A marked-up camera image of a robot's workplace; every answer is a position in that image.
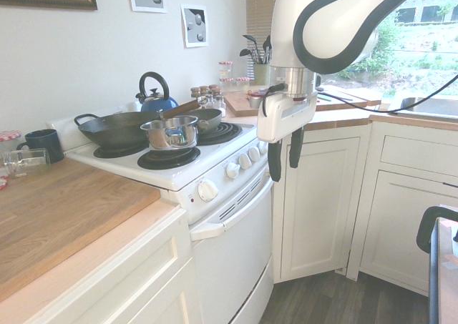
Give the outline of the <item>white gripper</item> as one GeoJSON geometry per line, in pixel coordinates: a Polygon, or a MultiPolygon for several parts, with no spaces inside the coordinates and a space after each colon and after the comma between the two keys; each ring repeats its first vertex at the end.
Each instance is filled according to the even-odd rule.
{"type": "Polygon", "coordinates": [[[258,110],[257,137],[268,144],[268,166],[271,179],[281,179],[282,141],[291,135],[289,165],[297,168],[301,156],[304,126],[316,111],[317,91],[307,94],[305,99],[296,101],[285,92],[285,87],[270,87],[264,102],[258,110]]]}

